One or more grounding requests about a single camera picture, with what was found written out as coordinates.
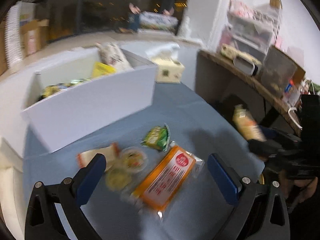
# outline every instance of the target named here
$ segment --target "yellow package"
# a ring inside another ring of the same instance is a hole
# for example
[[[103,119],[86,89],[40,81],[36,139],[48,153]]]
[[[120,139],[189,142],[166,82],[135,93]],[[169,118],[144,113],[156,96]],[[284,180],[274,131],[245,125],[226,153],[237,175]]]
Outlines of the yellow package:
[[[156,211],[164,211],[191,172],[196,159],[184,149],[174,146],[159,165],[134,190],[140,198]]]
[[[104,75],[110,75],[116,73],[117,70],[114,67],[103,64],[101,62],[96,61],[94,63],[94,68],[91,74],[91,78],[96,78]]]
[[[261,142],[266,141],[266,138],[261,132],[258,124],[252,118],[249,111],[242,108],[242,105],[235,107],[232,120],[236,124],[239,133],[246,140],[255,139]]]

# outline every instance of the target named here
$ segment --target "orange package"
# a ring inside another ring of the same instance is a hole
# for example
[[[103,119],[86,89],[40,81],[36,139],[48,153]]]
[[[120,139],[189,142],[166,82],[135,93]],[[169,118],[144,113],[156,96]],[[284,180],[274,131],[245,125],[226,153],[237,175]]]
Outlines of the orange package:
[[[132,195],[152,209],[164,211],[196,163],[193,154],[173,146],[159,165],[140,183]]]

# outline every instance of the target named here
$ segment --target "bubble wrap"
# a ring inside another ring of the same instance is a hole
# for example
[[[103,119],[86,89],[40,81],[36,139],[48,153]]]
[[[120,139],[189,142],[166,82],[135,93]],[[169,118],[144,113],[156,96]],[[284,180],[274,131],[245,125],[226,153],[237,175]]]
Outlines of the bubble wrap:
[[[5,27],[5,51],[9,68],[23,59],[20,45],[21,2],[12,6],[8,12]]]

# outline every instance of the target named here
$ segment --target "open white box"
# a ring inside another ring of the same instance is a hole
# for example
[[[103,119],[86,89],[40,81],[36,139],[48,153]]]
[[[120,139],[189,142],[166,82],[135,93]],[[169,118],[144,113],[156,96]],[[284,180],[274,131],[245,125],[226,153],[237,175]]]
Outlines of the open white box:
[[[50,152],[152,104],[157,66],[125,50],[133,70],[95,78],[38,102],[48,85],[90,78],[100,56],[97,49],[88,50],[35,72],[27,91],[22,115]]]

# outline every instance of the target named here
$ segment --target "red circle logo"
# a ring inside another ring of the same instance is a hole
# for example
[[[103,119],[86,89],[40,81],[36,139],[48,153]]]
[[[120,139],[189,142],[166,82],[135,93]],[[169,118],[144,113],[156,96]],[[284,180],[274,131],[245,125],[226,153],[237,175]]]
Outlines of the red circle logo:
[[[176,162],[179,166],[182,166],[182,167],[185,167],[189,164],[188,158],[183,153],[180,153],[176,157]]]

